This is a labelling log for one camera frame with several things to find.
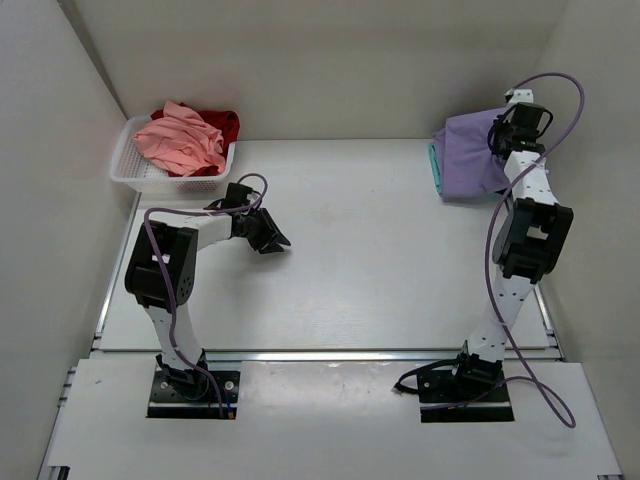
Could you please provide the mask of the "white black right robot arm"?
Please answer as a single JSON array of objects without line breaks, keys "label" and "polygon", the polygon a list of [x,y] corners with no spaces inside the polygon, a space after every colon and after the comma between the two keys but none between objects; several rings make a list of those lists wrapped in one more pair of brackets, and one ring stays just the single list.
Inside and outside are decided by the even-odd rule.
[{"label": "white black right robot arm", "polygon": [[510,182],[508,214],[498,232],[487,237],[485,255],[496,267],[485,278],[489,304],[482,320],[453,360],[441,360],[403,374],[416,386],[398,380],[398,393],[416,395],[430,410],[461,409],[474,402],[508,400],[503,361],[511,330],[526,298],[555,267],[574,214],[551,191],[539,139],[551,114],[533,105],[516,105],[499,115],[488,134],[490,151],[504,162]]}]

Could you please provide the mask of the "purple t shirt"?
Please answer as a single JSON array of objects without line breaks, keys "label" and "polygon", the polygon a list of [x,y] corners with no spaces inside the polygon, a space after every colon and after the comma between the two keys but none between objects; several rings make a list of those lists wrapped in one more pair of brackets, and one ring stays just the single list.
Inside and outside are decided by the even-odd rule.
[{"label": "purple t shirt", "polygon": [[442,180],[444,201],[479,198],[502,193],[510,184],[503,161],[488,146],[493,121],[506,107],[462,114],[446,119],[434,138],[443,142]]}]

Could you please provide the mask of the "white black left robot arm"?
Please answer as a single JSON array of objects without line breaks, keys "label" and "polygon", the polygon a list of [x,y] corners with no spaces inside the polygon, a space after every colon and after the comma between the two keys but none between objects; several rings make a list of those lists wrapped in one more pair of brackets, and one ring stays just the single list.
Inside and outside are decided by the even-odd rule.
[{"label": "white black left robot arm", "polygon": [[291,245],[267,209],[239,207],[182,211],[151,208],[125,273],[125,290],[150,318],[161,347],[156,362],[164,381],[186,400],[222,400],[190,318],[198,252],[240,238],[261,254]]}]

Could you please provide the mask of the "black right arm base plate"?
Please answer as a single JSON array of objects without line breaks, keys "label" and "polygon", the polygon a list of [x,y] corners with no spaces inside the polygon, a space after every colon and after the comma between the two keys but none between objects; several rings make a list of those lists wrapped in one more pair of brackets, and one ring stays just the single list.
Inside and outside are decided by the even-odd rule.
[{"label": "black right arm base plate", "polygon": [[513,422],[508,389],[499,375],[497,386],[463,384],[453,373],[453,360],[440,360],[402,374],[393,386],[399,394],[418,397],[423,424]]}]

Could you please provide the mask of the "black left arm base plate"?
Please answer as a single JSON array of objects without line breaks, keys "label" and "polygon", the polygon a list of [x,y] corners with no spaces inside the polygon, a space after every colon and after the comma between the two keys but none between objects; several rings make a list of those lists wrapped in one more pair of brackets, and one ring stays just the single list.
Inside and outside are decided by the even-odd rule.
[{"label": "black left arm base plate", "polygon": [[209,376],[179,371],[166,366],[158,355],[146,417],[235,420],[240,380],[238,370],[209,370]]}]

